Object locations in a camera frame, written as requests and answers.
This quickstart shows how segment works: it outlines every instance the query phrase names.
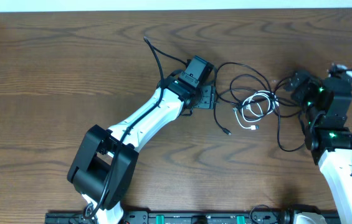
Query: coiled white cable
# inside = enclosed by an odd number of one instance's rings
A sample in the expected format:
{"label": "coiled white cable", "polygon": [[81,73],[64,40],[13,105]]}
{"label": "coiled white cable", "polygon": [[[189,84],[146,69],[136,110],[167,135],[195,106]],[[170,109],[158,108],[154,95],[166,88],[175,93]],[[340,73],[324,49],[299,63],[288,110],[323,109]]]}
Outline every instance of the coiled white cable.
{"label": "coiled white cable", "polygon": [[[252,101],[254,101],[254,98],[255,97],[264,97],[267,101],[268,101],[268,108],[267,108],[267,111],[268,113],[267,114],[270,114],[270,113],[273,113],[274,111],[274,108],[276,106],[279,106],[279,103],[277,101],[277,96],[274,95],[274,93],[271,93],[269,91],[266,91],[266,90],[260,90],[260,91],[257,91],[255,92],[252,96],[246,98],[244,100],[244,102],[242,102],[242,105],[245,105],[246,103],[250,103]],[[257,114],[255,112],[253,112],[252,110],[252,107],[251,107],[251,104],[248,104],[246,106],[244,106],[243,108],[240,109],[240,113],[242,115],[242,118],[246,121],[246,122],[249,122],[249,123],[254,123],[254,122],[258,122],[262,119],[262,116],[264,115],[263,114],[263,110],[262,110],[262,107],[260,106],[259,103],[256,103],[257,107],[259,108],[260,110],[260,114]],[[245,114],[244,114],[244,109],[246,110],[249,110],[254,116],[258,117],[257,119],[254,119],[254,120],[249,120],[245,117]],[[235,116],[237,118],[237,121],[239,123],[239,125],[244,128],[244,129],[251,129],[251,130],[256,130],[259,128],[259,125],[251,125],[250,127],[245,127],[241,124],[241,122],[239,121],[239,118],[238,118],[238,114],[237,114],[237,111],[238,109],[237,108],[233,108],[234,112],[235,112]]]}

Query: white arm segment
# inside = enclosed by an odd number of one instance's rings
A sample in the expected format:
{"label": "white arm segment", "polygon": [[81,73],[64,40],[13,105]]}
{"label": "white arm segment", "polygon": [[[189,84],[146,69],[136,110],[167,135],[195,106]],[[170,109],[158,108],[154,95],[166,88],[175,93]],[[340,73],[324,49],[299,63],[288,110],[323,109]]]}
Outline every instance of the white arm segment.
{"label": "white arm segment", "polygon": [[[135,111],[124,121],[110,126],[109,129],[113,131],[111,135],[120,140],[126,128],[157,102],[160,93],[161,88],[156,89],[151,99],[140,109]],[[154,136],[165,124],[174,121],[179,116],[183,104],[184,102],[178,98],[177,94],[173,93],[171,90],[164,89],[162,102],[159,106],[134,126],[123,143],[125,145],[132,143],[135,147],[135,151],[140,152],[141,148],[152,138],[152,136]]]}
{"label": "white arm segment", "polygon": [[[139,118],[145,111],[149,110],[158,100],[161,93],[161,88],[156,89],[154,95],[148,100],[140,109],[135,111],[130,117],[124,121],[110,126],[111,135],[120,140],[126,128]],[[135,147],[135,151],[140,152],[141,148],[154,136],[165,124],[174,121],[183,109],[183,104],[179,100],[178,95],[172,91],[165,89],[163,91],[162,102],[153,111],[146,115],[134,128],[130,134],[125,138],[124,144],[131,143]],[[93,203],[94,207],[97,203],[87,195],[82,195],[87,203]],[[111,210],[99,209],[97,214],[99,224],[117,224],[123,217],[123,209],[120,202],[116,204]]]}
{"label": "white arm segment", "polygon": [[330,186],[342,224],[352,224],[352,150],[325,151],[318,163]]}

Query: wooden table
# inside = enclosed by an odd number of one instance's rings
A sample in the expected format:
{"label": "wooden table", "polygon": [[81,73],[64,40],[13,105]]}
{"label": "wooden table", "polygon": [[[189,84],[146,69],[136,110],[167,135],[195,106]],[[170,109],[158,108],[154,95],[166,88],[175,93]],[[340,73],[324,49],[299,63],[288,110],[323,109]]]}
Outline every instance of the wooden table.
{"label": "wooden table", "polygon": [[[159,80],[143,42],[183,58],[246,63],[272,85],[296,68],[326,77],[331,62],[352,67],[352,9],[48,12],[0,14],[0,223],[42,223],[85,201],[66,174],[85,132],[139,108]],[[161,57],[165,73],[182,68]],[[248,72],[226,67],[218,89]],[[236,86],[254,86],[241,80]],[[281,108],[282,113],[292,110]],[[352,104],[347,126],[352,130]],[[310,153],[277,147],[274,115],[258,131],[237,125],[231,106],[196,110],[144,147],[125,205],[151,210],[250,210],[263,203],[335,209]],[[282,144],[303,141],[283,119]]]}

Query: wood grain surface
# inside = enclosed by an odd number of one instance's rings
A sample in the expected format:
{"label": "wood grain surface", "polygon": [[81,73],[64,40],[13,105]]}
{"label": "wood grain surface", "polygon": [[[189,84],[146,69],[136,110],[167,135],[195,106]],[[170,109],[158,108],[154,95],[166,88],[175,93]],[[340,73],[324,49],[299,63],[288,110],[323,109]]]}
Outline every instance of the wood grain surface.
{"label": "wood grain surface", "polygon": [[[48,211],[84,208],[66,174],[85,132],[125,119],[159,80],[144,35],[183,60],[246,63],[272,85],[296,68],[326,77],[331,62],[352,67],[352,9],[0,14],[0,223],[42,223]],[[165,73],[182,68],[164,57],[161,63]],[[246,72],[225,67],[218,89]],[[352,130],[352,104],[348,116]],[[209,110],[159,131],[142,150],[123,203],[151,210],[250,210],[260,203],[335,209],[310,153],[277,147],[276,116],[257,131],[241,130],[230,105],[219,104],[218,117],[231,136]],[[302,143],[296,118],[282,120],[281,141],[289,149]]]}

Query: white backdrop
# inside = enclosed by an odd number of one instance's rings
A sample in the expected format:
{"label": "white backdrop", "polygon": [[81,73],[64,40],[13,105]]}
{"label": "white backdrop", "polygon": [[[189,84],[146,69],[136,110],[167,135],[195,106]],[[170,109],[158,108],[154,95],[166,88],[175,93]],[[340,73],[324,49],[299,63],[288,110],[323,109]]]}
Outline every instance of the white backdrop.
{"label": "white backdrop", "polygon": [[352,0],[0,0],[0,12],[352,7]]}

